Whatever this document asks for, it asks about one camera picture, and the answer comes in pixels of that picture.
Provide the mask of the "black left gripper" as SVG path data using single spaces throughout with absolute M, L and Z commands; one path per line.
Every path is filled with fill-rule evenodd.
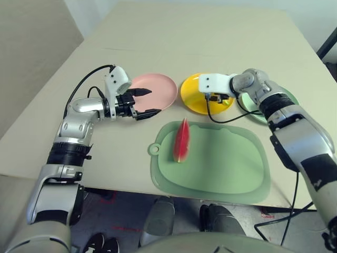
M 116 115 L 121 117 L 132 117 L 137 121 L 149 119 L 161 112 L 161 109 L 148 109 L 144 112 L 136 111 L 134 108 L 134 96 L 144 96 L 152 93 L 146 88 L 129 89 L 122 95 L 116 97 Z

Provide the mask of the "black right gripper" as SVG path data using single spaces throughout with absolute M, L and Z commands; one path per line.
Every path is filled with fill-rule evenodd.
M 227 100 L 229 99 L 229 96 L 226 94 L 221 94 L 221 93 L 212 93 L 209 101 L 216 102 L 218 104 L 228 104 Z

